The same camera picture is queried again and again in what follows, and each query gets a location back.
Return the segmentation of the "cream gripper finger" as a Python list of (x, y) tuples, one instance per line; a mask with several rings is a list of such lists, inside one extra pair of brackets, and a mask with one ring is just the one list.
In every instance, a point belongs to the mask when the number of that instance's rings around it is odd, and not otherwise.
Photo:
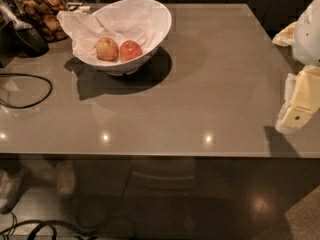
[(303, 128), (320, 109), (320, 67), (306, 65), (298, 75), (289, 73), (285, 81), (284, 104), (275, 128), (291, 134)]
[(280, 47), (288, 47), (293, 44), (294, 30), (296, 23), (293, 22), (277, 33), (272, 39), (272, 43)]

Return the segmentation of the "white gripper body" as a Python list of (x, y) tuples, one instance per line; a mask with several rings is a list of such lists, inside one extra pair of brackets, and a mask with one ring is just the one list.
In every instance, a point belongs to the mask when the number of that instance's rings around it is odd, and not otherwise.
[(296, 22), (292, 53), (304, 65), (320, 65), (320, 0), (313, 0)]

